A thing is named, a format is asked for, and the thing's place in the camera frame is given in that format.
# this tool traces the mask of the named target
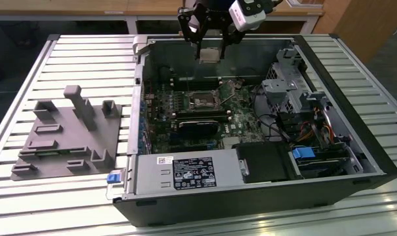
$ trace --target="wooden table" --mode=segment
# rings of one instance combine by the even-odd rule
[[[182,0],[0,0],[0,21],[123,20],[138,34],[138,21],[175,21],[180,6]],[[291,8],[285,1],[266,20],[302,22],[299,32],[310,33],[322,15],[321,9]]]

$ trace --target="white workbench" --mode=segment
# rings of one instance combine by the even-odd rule
[[[340,40],[328,35],[305,38],[397,166],[397,103]],[[123,105],[116,167],[126,165],[131,43],[131,35],[63,35],[45,43],[0,125],[0,235],[397,235],[397,179],[333,206],[156,228],[135,228],[114,208],[106,198],[106,174],[11,181],[36,118],[31,111],[36,100],[52,99],[56,106],[69,106],[65,85],[80,85],[92,105],[111,99]],[[310,77],[322,89],[315,75]]]

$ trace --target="wooden cabinet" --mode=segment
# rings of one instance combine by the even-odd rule
[[[0,13],[45,11],[71,14],[104,14],[104,11],[126,11],[127,0],[0,0]]]
[[[130,15],[178,15],[182,0],[128,0]]]
[[[368,62],[397,29],[397,0],[325,0],[313,33],[334,33]]]

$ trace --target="power supply label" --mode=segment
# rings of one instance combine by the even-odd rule
[[[217,186],[211,157],[172,160],[174,188],[176,190]]]

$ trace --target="barcode sticker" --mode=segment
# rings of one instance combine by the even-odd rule
[[[172,156],[159,156],[158,157],[158,165],[171,164],[172,163],[172,160],[174,160],[174,157]]]

